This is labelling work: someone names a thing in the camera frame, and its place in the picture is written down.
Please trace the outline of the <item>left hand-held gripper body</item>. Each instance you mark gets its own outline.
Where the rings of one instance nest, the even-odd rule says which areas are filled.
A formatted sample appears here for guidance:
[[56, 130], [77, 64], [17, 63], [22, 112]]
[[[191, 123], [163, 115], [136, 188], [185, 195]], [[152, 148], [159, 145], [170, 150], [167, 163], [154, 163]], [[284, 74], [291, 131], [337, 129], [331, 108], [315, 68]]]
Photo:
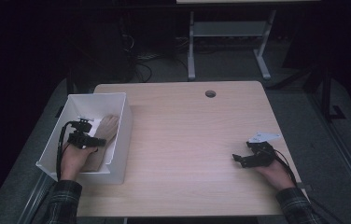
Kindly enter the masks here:
[[68, 135], [68, 143], [77, 148], [94, 146], [94, 139], [89, 136], [92, 125], [88, 119], [80, 118], [79, 121], [70, 121], [70, 124], [74, 131]]

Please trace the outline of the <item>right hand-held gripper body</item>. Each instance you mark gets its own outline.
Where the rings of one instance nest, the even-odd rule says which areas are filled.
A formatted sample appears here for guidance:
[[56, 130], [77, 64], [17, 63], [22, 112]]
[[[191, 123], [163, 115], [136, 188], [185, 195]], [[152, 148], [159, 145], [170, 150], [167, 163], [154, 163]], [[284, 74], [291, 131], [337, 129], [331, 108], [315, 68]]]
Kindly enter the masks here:
[[270, 140], [280, 138], [279, 133], [256, 132], [246, 142], [247, 147], [253, 152], [251, 156], [243, 157], [246, 168], [269, 166], [276, 158]]

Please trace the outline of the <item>person's right hand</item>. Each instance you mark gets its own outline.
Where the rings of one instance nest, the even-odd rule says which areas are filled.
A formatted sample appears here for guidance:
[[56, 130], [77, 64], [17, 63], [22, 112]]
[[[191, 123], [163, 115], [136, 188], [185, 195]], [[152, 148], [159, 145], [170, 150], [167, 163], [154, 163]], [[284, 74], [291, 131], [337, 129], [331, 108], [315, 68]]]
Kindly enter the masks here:
[[269, 166], [256, 167], [255, 171], [260, 173], [278, 191], [295, 188], [288, 172], [278, 161], [273, 161]]

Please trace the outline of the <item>person's left hand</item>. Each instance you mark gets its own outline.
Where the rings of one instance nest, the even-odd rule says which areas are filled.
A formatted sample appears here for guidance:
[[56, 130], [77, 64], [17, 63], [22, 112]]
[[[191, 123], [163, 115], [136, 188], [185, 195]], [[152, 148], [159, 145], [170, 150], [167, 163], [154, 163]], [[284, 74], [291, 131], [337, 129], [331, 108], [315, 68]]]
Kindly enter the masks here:
[[64, 146], [60, 180], [76, 181], [86, 160], [96, 150], [96, 147], [78, 148], [72, 144]]

